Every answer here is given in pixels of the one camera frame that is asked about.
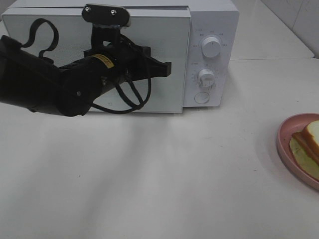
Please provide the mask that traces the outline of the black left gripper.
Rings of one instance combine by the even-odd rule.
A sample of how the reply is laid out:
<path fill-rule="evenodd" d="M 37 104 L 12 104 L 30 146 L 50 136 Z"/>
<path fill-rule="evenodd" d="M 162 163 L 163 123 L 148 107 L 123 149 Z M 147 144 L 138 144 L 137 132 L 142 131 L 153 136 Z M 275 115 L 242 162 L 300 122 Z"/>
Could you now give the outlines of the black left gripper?
<path fill-rule="evenodd" d="M 121 34 L 131 24 L 130 13 L 121 6 L 88 3 L 82 17 L 92 23 L 91 48 L 84 52 L 83 83 L 120 85 L 168 77 L 172 63 L 151 57 L 151 48 L 139 46 Z"/>

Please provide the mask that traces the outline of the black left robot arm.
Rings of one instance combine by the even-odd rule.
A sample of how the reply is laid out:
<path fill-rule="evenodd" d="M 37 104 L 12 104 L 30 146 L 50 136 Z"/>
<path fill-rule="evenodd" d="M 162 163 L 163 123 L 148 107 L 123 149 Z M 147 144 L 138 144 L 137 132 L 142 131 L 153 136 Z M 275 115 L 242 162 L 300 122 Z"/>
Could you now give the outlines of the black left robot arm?
<path fill-rule="evenodd" d="M 134 85 L 135 81 L 151 81 L 168 77 L 171 63 L 151 56 L 149 47 L 138 46 L 121 34 L 130 23 L 129 12 L 121 6 L 87 4 L 82 17 L 92 24 L 91 48 L 82 59 L 57 67 L 41 50 L 37 56 L 25 51 L 35 42 L 38 28 L 46 23 L 53 32 L 47 51 L 59 41 L 55 25 L 47 19 L 36 19 L 29 29 L 26 43 L 9 37 L 0 39 L 0 101 L 25 108 L 33 113 L 83 116 L 91 108 L 118 114 L 95 104 L 104 93 L 115 89 L 128 106 L 125 113 L 141 109 L 147 102 Z"/>

